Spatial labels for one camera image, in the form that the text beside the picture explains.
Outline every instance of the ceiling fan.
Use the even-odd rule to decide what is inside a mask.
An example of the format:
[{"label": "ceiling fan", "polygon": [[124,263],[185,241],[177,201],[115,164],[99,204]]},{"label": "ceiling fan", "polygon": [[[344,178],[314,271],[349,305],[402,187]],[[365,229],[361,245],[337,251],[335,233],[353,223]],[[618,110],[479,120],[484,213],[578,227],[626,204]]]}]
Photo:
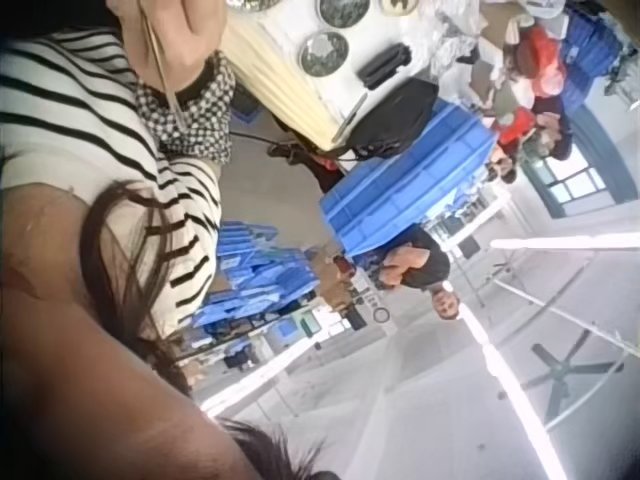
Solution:
[{"label": "ceiling fan", "polygon": [[[571,359],[582,348],[590,335],[591,332],[589,330],[583,330],[580,337],[578,337],[578,340],[573,344],[569,353],[567,353],[563,360],[558,360],[549,352],[549,350],[539,343],[536,343],[531,347],[531,351],[535,353],[547,367],[549,367],[549,371],[523,383],[522,389],[529,390],[550,380],[553,382],[553,386],[551,387],[551,396],[549,397],[549,405],[547,406],[547,412],[545,415],[545,423],[549,423],[560,414],[562,400],[569,398],[569,385],[565,380],[567,375],[602,375],[607,373],[611,367],[615,365],[615,362],[586,363],[580,365],[573,365],[571,363]],[[624,363],[620,364],[620,366],[616,368],[615,373],[619,373],[623,369]],[[503,400],[506,397],[507,394],[504,391],[498,394],[499,400]]]}]

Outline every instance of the black and white striped shirt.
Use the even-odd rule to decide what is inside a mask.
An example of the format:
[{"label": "black and white striped shirt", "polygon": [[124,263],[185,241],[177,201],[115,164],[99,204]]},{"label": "black and white striped shirt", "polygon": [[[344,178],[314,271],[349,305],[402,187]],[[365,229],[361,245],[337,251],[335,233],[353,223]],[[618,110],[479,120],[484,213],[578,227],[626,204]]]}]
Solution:
[{"label": "black and white striped shirt", "polygon": [[[226,60],[214,56],[213,79],[186,105],[189,132],[181,135],[168,109],[138,81],[111,31],[14,42],[1,55],[0,138],[8,159],[1,187],[48,184],[87,205],[116,181],[152,193],[173,232],[169,283],[152,311],[168,335],[200,305],[215,273],[221,216],[216,164],[230,157],[235,85]],[[108,219],[127,255],[143,215],[142,207],[126,203]]]}]

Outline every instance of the woman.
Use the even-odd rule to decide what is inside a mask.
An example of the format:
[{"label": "woman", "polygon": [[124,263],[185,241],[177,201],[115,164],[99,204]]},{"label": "woman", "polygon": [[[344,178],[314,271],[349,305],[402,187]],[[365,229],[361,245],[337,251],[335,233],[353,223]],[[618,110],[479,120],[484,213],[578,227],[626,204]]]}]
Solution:
[{"label": "woman", "polygon": [[108,6],[117,35],[7,43],[0,59],[3,416],[15,427],[3,478],[318,478],[315,455],[292,465],[284,440],[206,418],[176,390],[188,389],[163,342],[215,271],[234,86],[211,56],[225,3]]}]

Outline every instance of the black bag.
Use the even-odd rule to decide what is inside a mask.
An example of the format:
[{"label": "black bag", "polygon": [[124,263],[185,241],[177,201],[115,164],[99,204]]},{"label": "black bag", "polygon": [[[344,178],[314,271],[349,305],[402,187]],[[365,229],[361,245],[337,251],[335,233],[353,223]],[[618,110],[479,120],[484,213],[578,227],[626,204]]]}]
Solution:
[{"label": "black bag", "polygon": [[410,78],[355,126],[345,149],[358,160],[391,158],[407,150],[431,119],[438,86]]}]

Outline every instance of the black t-shirt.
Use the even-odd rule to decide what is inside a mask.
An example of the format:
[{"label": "black t-shirt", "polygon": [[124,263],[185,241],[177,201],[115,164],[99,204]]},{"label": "black t-shirt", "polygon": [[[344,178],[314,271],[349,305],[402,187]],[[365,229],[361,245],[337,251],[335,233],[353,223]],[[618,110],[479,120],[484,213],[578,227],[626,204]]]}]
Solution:
[{"label": "black t-shirt", "polygon": [[429,250],[431,254],[422,268],[410,268],[402,275],[402,285],[424,290],[449,277],[451,272],[449,257],[442,251],[438,242],[420,225],[410,226],[390,242],[364,254],[363,257],[367,260],[366,266],[362,265],[362,259],[356,259],[356,263],[364,266],[369,275],[376,279],[382,268],[382,262],[389,252],[407,243],[411,243],[414,248]]}]

